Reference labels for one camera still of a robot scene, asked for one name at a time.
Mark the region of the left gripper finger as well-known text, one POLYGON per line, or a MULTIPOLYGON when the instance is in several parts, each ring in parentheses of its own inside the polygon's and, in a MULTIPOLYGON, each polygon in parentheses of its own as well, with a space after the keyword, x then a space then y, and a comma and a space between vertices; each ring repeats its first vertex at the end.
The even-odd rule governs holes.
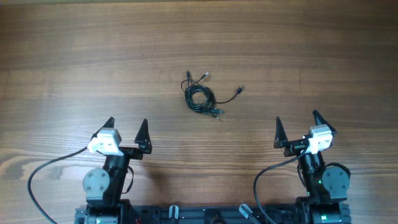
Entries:
POLYGON ((149 125, 147 119, 143 120, 134 142, 138 145, 138 149, 143 154, 152 153, 152 143, 149 136, 149 125))
POLYGON ((115 119, 111 116, 101 128, 114 128, 115 119))

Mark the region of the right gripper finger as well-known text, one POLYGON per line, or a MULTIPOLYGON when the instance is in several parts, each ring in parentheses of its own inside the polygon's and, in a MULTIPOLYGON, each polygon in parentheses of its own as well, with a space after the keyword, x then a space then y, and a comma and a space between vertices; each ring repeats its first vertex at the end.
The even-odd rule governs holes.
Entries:
POLYGON ((325 124, 329 127, 332 134, 337 133, 336 129, 329 122, 327 122, 317 110, 313 110, 312 114, 314 116, 315 124, 317 126, 325 124))
POLYGON ((279 117, 276 117, 276 129, 275 129, 275 139, 274 139, 274 148, 279 149, 283 147, 287 147, 289 140, 285 133, 282 121, 279 117))

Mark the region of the black usb cable thin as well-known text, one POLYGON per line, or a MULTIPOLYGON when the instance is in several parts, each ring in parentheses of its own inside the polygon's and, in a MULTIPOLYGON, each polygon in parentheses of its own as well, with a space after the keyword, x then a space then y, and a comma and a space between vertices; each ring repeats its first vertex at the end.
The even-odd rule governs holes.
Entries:
POLYGON ((223 114, 223 110, 219 110, 215 107, 216 100, 213 91, 207 86, 199 84, 204 78, 209 75, 208 72, 203 74, 197 81, 191 79, 191 73, 187 71, 187 79, 181 82, 181 89, 185 95, 185 102, 187 106, 195 113, 211 116, 215 119, 219 119, 218 115, 223 114), (202 103, 196 103, 193 96, 196 93, 202 93, 206 100, 202 103))

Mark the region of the black usb cable thick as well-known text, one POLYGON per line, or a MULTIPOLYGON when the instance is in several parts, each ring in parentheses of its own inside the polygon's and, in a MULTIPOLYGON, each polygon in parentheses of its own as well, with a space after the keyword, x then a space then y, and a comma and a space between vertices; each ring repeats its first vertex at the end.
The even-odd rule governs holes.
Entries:
POLYGON ((244 87, 240 86, 236 90, 236 93, 226 101, 216 101, 212 89, 201 85, 188 87, 184 91, 184 94, 187 106, 192 111, 208 116, 217 117, 219 114, 223 114, 224 111, 222 109, 218 109, 216 105, 229 103, 230 101, 234 100, 243 90, 244 87))

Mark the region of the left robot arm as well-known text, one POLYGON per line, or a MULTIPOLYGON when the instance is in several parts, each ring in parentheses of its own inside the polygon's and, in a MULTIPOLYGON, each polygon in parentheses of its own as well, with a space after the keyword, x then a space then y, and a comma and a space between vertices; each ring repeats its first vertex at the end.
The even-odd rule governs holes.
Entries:
POLYGON ((95 132, 89 144, 91 153, 105 156, 103 167, 90 170, 83 178, 83 190, 87 205, 76 210, 75 223, 141 223, 141 216, 133 209, 128 199, 122 199, 124 181, 132 171, 131 159, 141 160, 144 154, 152 153, 149 126, 146 119, 136 135, 136 147, 123 147, 122 138, 114 127, 114 118, 95 132))

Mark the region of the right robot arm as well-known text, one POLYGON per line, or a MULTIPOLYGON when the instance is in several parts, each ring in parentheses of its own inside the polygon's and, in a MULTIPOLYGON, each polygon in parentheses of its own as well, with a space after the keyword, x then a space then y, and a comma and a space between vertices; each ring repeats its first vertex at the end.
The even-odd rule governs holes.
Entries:
POLYGON ((282 121, 276 119, 275 148, 283 148, 284 156, 298 158, 297 170, 306 197, 295 203, 268 205, 266 210, 275 223, 347 224, 351 223, 347 191, 351 172, 337 162, 326 164, 322 151, 332 145, 336 129, 317 111, 313 111, 315 125, 299 140, 289 141, 282 121))

